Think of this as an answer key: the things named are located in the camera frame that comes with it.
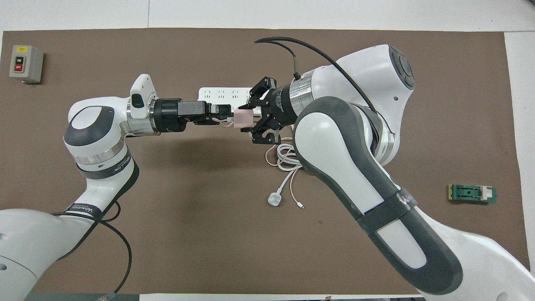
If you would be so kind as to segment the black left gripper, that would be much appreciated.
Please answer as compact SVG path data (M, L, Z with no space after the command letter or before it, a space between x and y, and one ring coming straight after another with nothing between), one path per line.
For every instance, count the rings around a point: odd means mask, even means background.
M182 99L157 99L153 121L159 132L182 132L188 122L195 125L220 125L226 119L209 118L205 101L183 102ZM233 117L231 105L209 105L212 117Z

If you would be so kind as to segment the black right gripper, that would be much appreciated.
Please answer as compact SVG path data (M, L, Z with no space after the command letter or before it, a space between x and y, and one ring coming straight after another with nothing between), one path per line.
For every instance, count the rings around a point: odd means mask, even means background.
M296 113L289 97L290 86L288 84L280 88L275 88L275 86L274 78L264 77L249 90L249 109L269 106L266 111L262 108L262 116L270 115L268 118L260 118L253 127L240 129L241 132L248 132L252 135L254 144L279 145L278 133L270 132L266 135L264 133L267 130L278 131L296 122Z

